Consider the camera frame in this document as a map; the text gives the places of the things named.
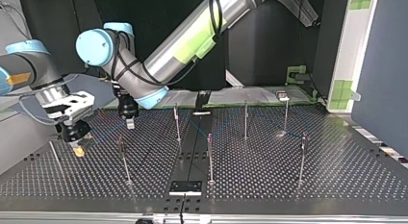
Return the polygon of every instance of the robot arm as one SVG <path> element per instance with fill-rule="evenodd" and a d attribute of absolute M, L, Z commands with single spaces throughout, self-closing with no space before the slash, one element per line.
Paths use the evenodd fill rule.
<path fill-rule="evenodd" d="M 108 23 L 104 30 L 83 32 L 76 42 L 77 52 L 87 64 L 101 66 L 139 104 L 152 109 L 166 96 L 166 84 L 216 45 L 214 24 L 221 24 L 218 28 L 223 32 L 263 1 L 218 0 L 209 4 L 210 0 L 204 0 L 145 62 L 139 62 L 126 45 L 126 36 L 133 35 L 126 23 Z"/>
<path fill-rule="evenodd" d="M 26 40 L 6 47 L 0 56 L 0 95 L 29 86 L 49 118 L 62 126 L 62 136 L 74 150 L 88 136 L 82 118 L 91 115 L 94 97 L 84 91 L 71 93 L 39 40 Z"/>

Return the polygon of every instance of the metal rod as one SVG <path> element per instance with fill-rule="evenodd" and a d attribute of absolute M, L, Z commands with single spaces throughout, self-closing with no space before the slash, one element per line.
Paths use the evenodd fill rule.
<path fill-rule="evenodd" d="M 248 139 L 248 117 L 249 117 L 248 104 L 245 101 L 245 135 L 244 135 L 245 140 Z"/>
<path fill-rule="evenodd" d="M 119 151 L 119 155 L 122 157 L 123 159 L 123 164 L 125 166 L 125 170 L 126 170 L 126 177 L 127 177 L 127 185 L 132 185 L 132 179 L 130 178 L 130 173 L 129 173 L 129 167 L 126 161 L 126 147 L 124 144 L 124 138 L 123 136 L 120 136 L 119 140 L 117 141 L 117 149 Z"/>
<path fill-rule="evenodd" d="M 53 155 L 54 155 L 55 160 L 56 160 L 57 163 L 58 163 L 58 167 L 60 168 L 61 173 L 64 175 L 63 166 L 61 165 L 60 158 L 58 157 L 57 151 L 55 150 L 54 143 L 53 143 L 51 140 L 48 141 L 48 143 L 49 143 L 50 146 L 51 146 L 51 150 L 52 150 L 52 153 L 53 153 Z"/>
<path fill-rule="evenodd" d="M 300 173 L 299 173 L 299 187 L 302 186 L 303 184 L 303 169 L 304 169 L 304 163 L 305 163 L 305 156 L 306 156 L 306 151 L 308 149 L 309 145 L 309 139 L 307 137 L 307 133 L 303 132 L 302 135 L 302 143 L 301 143 L 301 149 L 302 149 L 302 162 L 300 164 Z"/>
<path fill-rule="evenodd" d="M 132 182 L 132 179 L 130 178 L 130 173 L 129 173 L 129 169 L 128 169 L 128 165 L 127 165 L 127 162 L 126 162 L 126 158 L 125 158 L 125 157 L 123 157 L 123 163 L 124 163 L 124 165 L 125 165 L 126 175 L 127 175 L 127 178 L 128 178 L 127 184 L 128 184 L 128 185 L 131 185 L 133 182 Z"/>
<path fill-rule="evenodd" d="M 180 137 L 180 125 L 179 125 L 179 119 L 178 119 L 177 103 L 174 105 L 174 119 L 176 120 L 176 126 L 177 126 L 177 141 L 180 144 L 181 137 Z"/>
<path fill-rule="evenodd" d="M 287 132 L 286 128 L 287 128 L 287 124 L 288 124 L 288 110 L 289 110 L 289 100 L 286 101 L 285 124 L 284 124 L 284 127 L 283 127 L 283 130 L 284 130 L 285 132 Z"/>
<path fill-rule="evenodd" d="M 214 185 L 216 182 L 214 181 L 213 176 L 213 135 L 208 134 L 207 137 L 207 148 L 208 148 L 208 158 L 210 160 L 210 185 Z"/>

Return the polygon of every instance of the black cable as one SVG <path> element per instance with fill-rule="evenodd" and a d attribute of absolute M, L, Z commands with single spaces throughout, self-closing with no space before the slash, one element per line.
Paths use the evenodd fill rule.
<path fill-rule="evenodd" d="M 306 67 L 307 67 L 307 61 L 306 61 L 306 57 L 305 57 L 305 55 L 304 55 L 304 52 L 303 52 L 303 40 L 302 40 L 302 31 L 301 31 L 301 26 L 302 26 L 302 22 L 301 22 L 301 12 L 302 12 L 302 7 L 303 7 L 303 0 L 300 0 L 300 2 L 299 2 L 299 13 L 298 13 L 298 15 L 297 15 L 297 19 L 298 19 L 298 22 L 299 22 L 299 28 L 298 28 L 298 35 L 299 35 L 299 47 L 300 47 L 300 53 L 301 53 L 301 55 L 302 55 L 302 59 L 303 59 L 303 62 L 306 64 Z M 310 81 L 312 82 L 312 85 L 313 85 L 313 87 L 315 88 L 315 90 L 318 92 L 318 94 L 320 94 L 321 95 L 321 99 L 324 101 L 324 103 L 327 105 L 327 101 L 326 101 L 326 99 L 324 99 L 324 97 L 323 97 L 323 94 L 320 92 L 320 90 L 318 89 L 318 87 L 316 86 L 316 83 L 315 83 L 315 81 L 314 81 L 314 79 L 313 79 L 313 77 L 312 77 L 312 74 L 310 73 L 310 72 L 308 72 L 308 75 L 309 75 L 309 78 L 310 78 Z"/>
<path fill-rule="evenodd" d="M 216 16 L 214 15 L 214 0 L 209 0 L 209 8 L 210 8 L 210 18 L 211 18 L 211 24 L 214 30 L 214 37 L 213 40 L 215 42 L 219 41 L 221 39 L 221 34 L 222 34 L 222 8 L 221 8 L 221 3 L 219 0 L 216 0 L 217 7 L 218 7 L 218 25 L 216 23 Z"/>
<path fill-rule="evenodd" d="M 182 202 L 182 204 L 181 204 L 181 209 L 180 209 L 180 223 L 181 224 L 184 224 L 184 218 L 183 218 L 183 209 L 184 209 L 184 202 L 185 202 L 185 200 L 186 200 L 186 194 L 184 194 L 184 197 L 183 197 L 183 202 Z"/>
<path fill-rule="evenodd" d="M 218 37 L 221 38 L 221 29 L 222 29 L 222 8 L 221 8 L 221 2 L 219 0 L 216 0 L 217 2 L 217 6 L 218 6 L 218 30 L 217 30 L 217 34 Z"/>
<path fill-rule="evenodd" d="M 115 33 L 115 49 L 114 49 L 114 54 L 115 54 L 115 56 L 114 56 L 114 61 L 113 61 L 112 68 L 111 68 L 111 74 L 112 74 L 111 76 L 112 76 L 112 79 L 113 79 L 114 81 L 118 81 L 118 79 L 120 79 L 120 78 L 118 78 L 118 79 L 115 78 L 115 70 L 116 70 L 116 66 L 117 66 L 117 60 L 120 60 L 120 61 L 122 62 L 122 64 L 125 66 L 125 69 L 126 69 L 127 71 L 131 72 L 135 77 L 137 77 L 137 78 L 140 79 L 141 81 L 143 81 L 143 82 L 145 82 L 145 83 L 148 83 L 148 84 L 150 84 L 150 85 L 153 85 L 153 86 L 158 86 L 158 87 L 172 86 L 172 85 L 175 85 L 175 84 L 181 82 L 184 78 L 186 78 L 187 75 L 189 75 L 189 73 L 192 72 L 192 70 L 193 70 L 193 69 L 195 68 L 195 66 L 198 64 L 198 60 L 195 61 L 195 62 L 193 62 L 192 66 L 191 66 L 179 79 L 177 79 L 177 80 L 175 80 L 175 81 L 173 81 L 173 82 L 165 83 L 165 84 L 160 83 L 159 81 L 157 81 L 157 80 L 149 73 L 149 71 L 146 69 L 145 65 L 143 64 L 143 65 L 142 65 L 142 68 L 143 68 L 144 72 L 145 72 L 150 78 L 152 78 L 153 81 L 157 81 L 157 82 L 149 81 L 149 80 L 143 78 L 141 75 L 137 74 L 136 72 L 134 72 L 134 71 L 131 69 L 131 67 L 132 67 L 134 64 L 136 64 L 137 62 L 132 62 L 131 64 L 127 64 L 126 61 L 123 59 L 122 55 L 120 54 L 120 50 L 119 50 L 119 47 L 120 47 L 120 37 L 119 37 L 119 35 L 122 34 L 122 33 L 124 34 L 124 32 L 122 32 L 122 31 L 116 32 L 116 31 L 113 31 L 113 30 L 110 30 L 110 29 L 106 29 L 106 30 Z M 129 39 L 128 36 L 126 36 L 126 37 L 127 37 L 127 45 L 126 45 L 126 46 L 127 46 L 127 49 L 129 49 L 129 48 L 130 48 L 130 39 Z M 125 73 L 125 71 L 122 71 L 122 72 L 119 74 L 120 77 L 123 76 L 124 73 Z"/>

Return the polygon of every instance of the black panel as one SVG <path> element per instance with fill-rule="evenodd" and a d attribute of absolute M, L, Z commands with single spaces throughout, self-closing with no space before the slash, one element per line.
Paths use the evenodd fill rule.
<path fill-rule="evenodd" d="M 408 156 L 408 0 L 378 0 L 352 118 Z"/>
<path fill-rule="evenodd" d="M 103 22 L 132 24 L 136 56 L 144 61 L 183 22 L 202 0 L 95 0 Z M 173 87 L 220 90 L 225 86 L 224 41 Z"/>
<path fill-rule="evenodd" d="M 41 40 L 62 75 L 86 73 L 75 50 L 80 32 L 101 26 L 93 0 L 20 0 L 33 38 Z"/>
<path fill-rule="evenodd" d="M 313 77 L 321 94 L 330 90 L 348 0 L 325 0 Z"/>
<path fill-rule="evenodd" d="M 324 0 L 308 1 L 321 15 Z M 280 2 L 266 1 L 230 30 L 230 71 L 246 86 L 284 85 L 288 66 L 313 72 L 318 37 L 319 27 L 305 28 Z"/>
<path fill-rule="evenodd" d="M 72 0 L 21 0 L 33 38 L 41 40 L 61 74 L 84 72 L 75 51 L 79 28 Z"/>

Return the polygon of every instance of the metal bracket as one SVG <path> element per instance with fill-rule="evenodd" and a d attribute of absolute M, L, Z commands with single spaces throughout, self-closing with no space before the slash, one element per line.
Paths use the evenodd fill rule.
<path fill-rule="evenodd" d="M 276 0 L 282 3 L 291 13 L 298 18 L 300 0 Z M 302 9 L 300 13 L 300 21 L 306 27 L 310 27 L 319 18 L 316 11 L 308 0 L 302 0 Z"/>
<path fill-rule="evenodd" d="M 201 181 L 173 181 L 170 196 L 201 196 Z"/>
<path fill-rule="evenodd" d="M 360 101 L 361 100 L 361 94 L 355 91 L 351 91 L 351 100 L 353 101 Z"/>
<path fill-rule="evenodd" d="M 225 70 L 225 78 L 227 83 L 229 83 L 232 87 L 244 87 L 243 83 L 240 82 L 229 70 Z"/>

